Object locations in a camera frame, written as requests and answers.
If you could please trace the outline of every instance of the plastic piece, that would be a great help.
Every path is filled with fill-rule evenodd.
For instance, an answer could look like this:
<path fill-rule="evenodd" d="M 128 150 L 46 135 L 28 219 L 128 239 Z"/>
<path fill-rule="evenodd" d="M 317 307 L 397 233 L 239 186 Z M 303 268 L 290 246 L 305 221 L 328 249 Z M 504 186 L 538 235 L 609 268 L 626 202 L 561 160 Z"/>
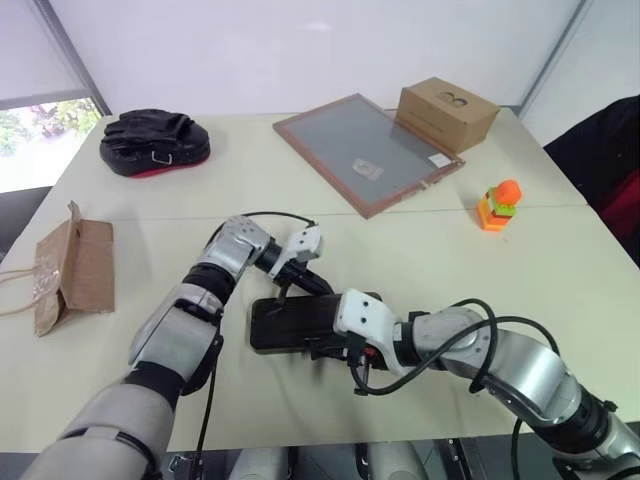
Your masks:
<path fill-rule="evenodd" d="M 506 180 L 490 188 L 478 202 L 476 210 L 483 230 L 502 230 L 516 214 L 515 204 L 522 198 L 518 182 Z"/>
<path fill-rule="evenodd" d="M 502 205 L 515 205 L 522 198 L 520 185 L 515 180 L 505 180 L 495 189 L 496 202 Z"/>

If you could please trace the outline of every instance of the small label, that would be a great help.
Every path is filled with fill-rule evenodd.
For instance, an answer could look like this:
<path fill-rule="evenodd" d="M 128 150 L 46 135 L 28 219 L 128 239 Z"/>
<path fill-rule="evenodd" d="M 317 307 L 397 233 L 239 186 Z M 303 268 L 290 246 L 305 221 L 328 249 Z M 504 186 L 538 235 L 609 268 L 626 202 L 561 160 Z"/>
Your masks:
<path fill-rule="evenodd" d="M 438 168 L 446 167 L 451 164 L 451 159 L 442 153 L 431 155 L 429 160 L 431 160 L 431 162 Z"/>
<path fill-rule="evenodd" d="M 383 168 L 380 168 L 371 162 L 367 162 L 362 158 L 356 158 L 353 161 L 353 170 L 357 174 L 362 175 L 364 178 L 367 178 L 372 182 L 375 182 L 378 178 L 380 178 L 380 175 L 382 175 L 382 172 L 384 171 Z"/>

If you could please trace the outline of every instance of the glass pane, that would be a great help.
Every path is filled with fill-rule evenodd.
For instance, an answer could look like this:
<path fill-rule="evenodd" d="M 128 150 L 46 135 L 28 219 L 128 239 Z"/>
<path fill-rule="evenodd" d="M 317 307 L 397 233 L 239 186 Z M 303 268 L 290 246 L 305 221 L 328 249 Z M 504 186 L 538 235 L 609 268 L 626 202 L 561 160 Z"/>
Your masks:
<path fill-rule="evenodd" d="M 0 111 L 0 193 L 54 185 L 100 117 L 90 98 Z"/>

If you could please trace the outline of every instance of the cardboard box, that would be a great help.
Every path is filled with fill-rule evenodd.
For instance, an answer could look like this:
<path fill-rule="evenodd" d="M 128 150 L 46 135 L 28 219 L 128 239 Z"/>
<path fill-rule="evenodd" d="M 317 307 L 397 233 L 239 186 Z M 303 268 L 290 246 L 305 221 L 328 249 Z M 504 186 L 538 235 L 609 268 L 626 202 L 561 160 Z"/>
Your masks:
<path fill-rule="evenodd" d="M 434 77 L 402 89 L 396 121 L 425 140 L 460 153 L 485 139 L 499 110 L 496 104 Z"/>

